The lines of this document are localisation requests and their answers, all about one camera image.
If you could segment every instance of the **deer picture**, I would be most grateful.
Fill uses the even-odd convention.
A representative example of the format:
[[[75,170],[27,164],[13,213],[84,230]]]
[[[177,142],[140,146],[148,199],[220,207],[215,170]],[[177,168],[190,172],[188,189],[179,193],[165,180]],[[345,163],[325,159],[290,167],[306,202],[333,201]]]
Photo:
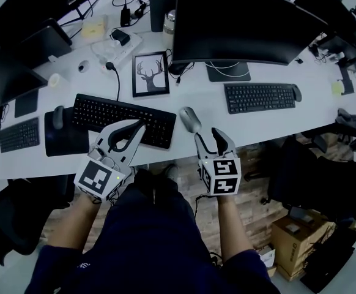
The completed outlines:
[[[141,73],[141,70],[143,69],[143,67],[141,66],[143,62],[141,61],[138,65],[137,65],[137,74],[141,75],[141,78],[143,80],[145,80],[147,82],[147,90],[148,91],[159,91],[160,87],[156,87],[154,84],[154,77],[158,74],[162,73],[162,69],[161,69],[161,63],[160,61],[156,61],[156,65],[158,66],[158,72],[154,73],[154,71],[151,69],[152,75],[148,76],[147,72],[145,72],[145,74]]]

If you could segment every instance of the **person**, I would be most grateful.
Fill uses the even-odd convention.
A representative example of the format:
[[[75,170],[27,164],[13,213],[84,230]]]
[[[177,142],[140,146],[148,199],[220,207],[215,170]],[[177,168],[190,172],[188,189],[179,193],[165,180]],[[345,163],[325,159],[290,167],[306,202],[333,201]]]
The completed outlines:
[[[42,247],[26,293],[279,293],[232,196],[217,198],[223,266],[212,264],[177,176],[175,165],[158,176],[139,170],[85,254],[100,205],[81,194]]]

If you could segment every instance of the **black keyboard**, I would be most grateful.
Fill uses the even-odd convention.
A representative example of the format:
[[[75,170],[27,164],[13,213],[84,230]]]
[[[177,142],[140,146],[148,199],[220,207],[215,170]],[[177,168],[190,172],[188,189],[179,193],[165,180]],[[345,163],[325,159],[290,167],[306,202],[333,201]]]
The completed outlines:
[[[293,84],[224,84],[229,114],[295,108]]]
[[[38,118],[18,123],[0,131],[0,151],[2,153],[38,145]]]
[[[168,149],[176,118],[177,115],[170,112],[77,94],[73,106],[72,123],[100,133],[112,123],[126,119],[141,119],[146,123],[146,132],[141,142]]]

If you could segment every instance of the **deer antler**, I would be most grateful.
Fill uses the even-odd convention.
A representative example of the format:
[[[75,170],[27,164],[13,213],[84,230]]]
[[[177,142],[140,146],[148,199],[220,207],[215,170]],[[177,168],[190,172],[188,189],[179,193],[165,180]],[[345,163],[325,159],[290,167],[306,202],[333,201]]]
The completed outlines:
[[[138,74],[138,75],[142,75],[142,76],[144,76],[144,77],[148,77],[148,76],[147,76],[147,72],[146,72],[145,74],[142,74],[142,73],[141,73],[141,70],[143,69],[143,67],[141,66],[142,63],[143,63],[143,62],[141,61],[141,62],[137,65],[137,74]]]
[[[154,71],[151,70],[151,72],[152,72],[152,76],[151,76],[151,77],[154,77],[155,75],[161,74],[161,73],[163,72],[162,69],[161,69],[161,63],[160,63],[160,61],[156,60],[156,64],[157,64],[157,66],[158,66],[158,72],[154,74]]]

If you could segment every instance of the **pants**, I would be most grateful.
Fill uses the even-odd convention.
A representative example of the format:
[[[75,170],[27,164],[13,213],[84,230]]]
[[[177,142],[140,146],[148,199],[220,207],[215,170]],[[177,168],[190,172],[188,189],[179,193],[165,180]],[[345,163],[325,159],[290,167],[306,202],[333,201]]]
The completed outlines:
[[[128,205],[154,204],[167,213],[174,213],[182,217],[189,217],[194,223],[195,215],[190,204],[178,191],[178,185],[171,179],[162,175],[154,176],[147,170],[139,170],[135,181],[128,185],[124,193],[118,198],[110,212],[117,208],[125,208]]]

